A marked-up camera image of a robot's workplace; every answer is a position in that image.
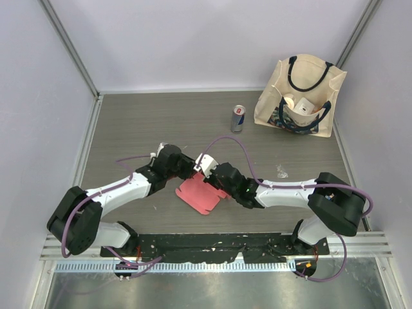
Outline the pink paper box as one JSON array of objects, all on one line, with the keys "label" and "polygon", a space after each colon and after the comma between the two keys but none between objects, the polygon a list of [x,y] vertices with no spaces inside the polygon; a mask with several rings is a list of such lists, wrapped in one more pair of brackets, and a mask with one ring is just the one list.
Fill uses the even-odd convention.
[{"label": "pink paper box", "polygon": [[221,199],[230,198],[223,190],[204,182],[202,173],[196,173],[175,190],[177,197],[202,215],[208,215]]}]

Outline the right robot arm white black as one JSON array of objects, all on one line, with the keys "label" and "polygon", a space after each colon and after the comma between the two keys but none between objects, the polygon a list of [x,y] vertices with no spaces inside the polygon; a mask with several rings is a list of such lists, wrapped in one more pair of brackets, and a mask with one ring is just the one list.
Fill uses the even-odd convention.
[{"label": "right robot arm white black", "polygon": [[313,212],[298,221],[288,247],[305,254],[322,239],[332,235],[354,237],[363,217],[366,195],[331,173],[314,180],[279,183],[247,178],[229,163],[211,169],[205,183],[220,189],[248,209],[299,207]]}]

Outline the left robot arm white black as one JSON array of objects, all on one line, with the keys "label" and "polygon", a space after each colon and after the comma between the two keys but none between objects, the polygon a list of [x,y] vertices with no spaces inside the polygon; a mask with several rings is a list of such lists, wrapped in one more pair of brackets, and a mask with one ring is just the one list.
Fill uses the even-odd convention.
[{"label": "left robot arm white black", "polygon": [[79,255],[99,246],[104,256],[129,257],[137,252],[138,234],[126,223],[105,223],[111,211],[162,190],[173,178],[186,180],[195,172],[196,161],[171,144],[160,144],[151,161],[129,176],[109,185],[67,190],[47,223],[47,229],[61,242],[62,256]]}]

